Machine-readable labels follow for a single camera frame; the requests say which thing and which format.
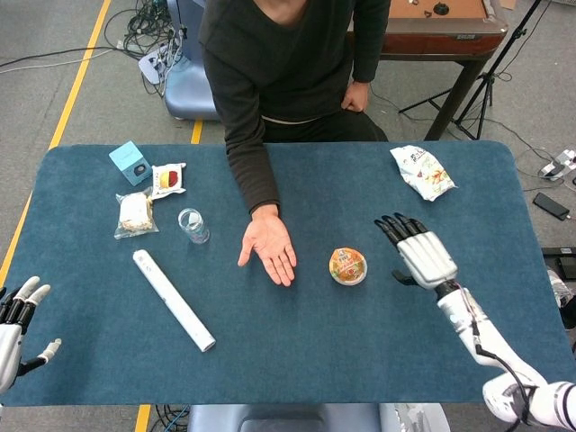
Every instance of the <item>person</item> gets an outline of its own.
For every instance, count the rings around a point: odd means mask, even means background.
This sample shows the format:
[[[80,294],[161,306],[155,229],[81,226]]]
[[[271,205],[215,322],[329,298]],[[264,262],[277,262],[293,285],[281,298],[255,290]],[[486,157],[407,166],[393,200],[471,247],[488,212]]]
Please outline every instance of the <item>person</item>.
[[[209,0],[199,42],[254,250],[276,284],[297,260],[264,142],[386,141],[365,114],[390,0]],[[354,40],[347,29],[354,20]]]

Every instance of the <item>black stand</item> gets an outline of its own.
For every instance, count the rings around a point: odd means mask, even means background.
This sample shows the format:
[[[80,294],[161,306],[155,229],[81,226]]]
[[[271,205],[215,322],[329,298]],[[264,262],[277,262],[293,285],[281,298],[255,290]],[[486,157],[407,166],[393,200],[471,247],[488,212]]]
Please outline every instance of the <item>black stand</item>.
[[[534,2],[532,3],[532,6],[530,6],[530,9],[528,10],[528,12],[526,12],[526,15],[524,16],[524,18],[522,19],[522,21],[520,22],[518,27],[514,30],[510,39],[508,39],[508,42],[506,43],[506,45],[502,49],[502,52],[498,55],[498,58],[496,58],[496,61],[494,61],[494,64],[490,67],[488,72],[484,72],[476,78],[477,80],[478,79],[481,80],[480,85],[476,89],[476,92],[474,93],[474,95],[472,96],[472,98],[470,99],[470,101],[468,102],[466,107],[463,109],[463,111],[461,112],[461,114],[458,116],[458,118],[456,120],[451,119],[451,122],[453,124],[455,124],[456,127],[460,131],[462,131],[464,134],[466,134],[466,136],[468,138],[470,138],[471,140],[479,140],[480,136],[482,135],[482,126],[484,124],[484,117],[486,115],[486,106],[488,104],[490,104],[490,106],[492,106],[492,87],[494,84],[494,79],[496,78],[496,69],[498,69],[500,67],[500,63],[506,57],[506,55],[510,51],[510,48],[512,48],[512,45],[514,45],[514,42],[516,42],[518,39],[520,39],[522,36],[524,36],[526,34],[526,32],[527,32],[527,30],[525,28],[526,24],[527,24],[528,20],[534,14],[536,8],[540,5],[541,1],[542,0],[534,0]],[[466,115],[468,115],[468,113],[470,112],[473,104],[476,102],[476,100],[480,96],[480,93],[482,92],[482,90],[484,91],[484,96],[483,96],[482,102],[481,102],[481,113],[480,113],[480,117],[479,117],[480,122],[478,123],[478,130],[476,131],[476,135],[474,136],[462,125],[462,122],[464,121],[464,118],[466,117]],[[428,99],[424,99],[423,101],[420,101],[418,103],[414,103],[410,106],[407,106],[406,108],[399,110],[398,113],[399,114],[405,113],[406,111],[409,111],[412,108],[416,108],[417,106],[420,106],[420,105],[425,104],[425,103],[429,103],[432,106],[434,106],[437,110],[440,110],[440,105],[438,105],[435,102],[435,99],[437,99],[440,96],[447,95],[451,91],[452,91],[452,88],[449,88],[448,90],[445,90],[442,93],[435,94],[435,95],[429,97]]]

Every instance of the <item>clear plastic cup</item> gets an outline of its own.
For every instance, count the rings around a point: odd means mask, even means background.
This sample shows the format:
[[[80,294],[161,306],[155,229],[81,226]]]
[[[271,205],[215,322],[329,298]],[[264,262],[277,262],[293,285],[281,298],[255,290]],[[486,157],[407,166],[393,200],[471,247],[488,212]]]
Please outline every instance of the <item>clear plastic cup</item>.
[[[180,211],[178,224],[193,243],[201,245],[210,238],[210,231],[202,215],[195,209],[183,209]]]

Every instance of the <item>black sweater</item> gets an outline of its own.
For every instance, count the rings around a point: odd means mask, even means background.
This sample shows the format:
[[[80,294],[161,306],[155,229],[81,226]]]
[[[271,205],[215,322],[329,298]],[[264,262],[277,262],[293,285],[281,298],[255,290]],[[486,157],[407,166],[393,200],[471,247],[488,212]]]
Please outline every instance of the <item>black sweater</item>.
[[[355,81],[374,79],[389,8],[390,0],[309,0],[287,28],[254,0],[207,2],[200,28],[206,76],[251,211],[280,202],[261,115],[298,122],[340,110],[353,61]],[[353,12],[354,49],[346,38]]]

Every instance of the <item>sweater sleeve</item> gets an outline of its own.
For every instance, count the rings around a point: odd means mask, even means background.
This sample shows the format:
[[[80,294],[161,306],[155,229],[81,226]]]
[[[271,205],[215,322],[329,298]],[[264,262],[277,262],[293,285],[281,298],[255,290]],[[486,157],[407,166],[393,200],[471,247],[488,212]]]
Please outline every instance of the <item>sweater sleeve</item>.
[[[248,209],[280,202],[264,147],[265,126],[255,86],[207,49],[203,52],[216,111],[224,125],[226,156]]]
[[[356,0],[354,8],[355,81],[369,83],[376,75],[391,0]]]

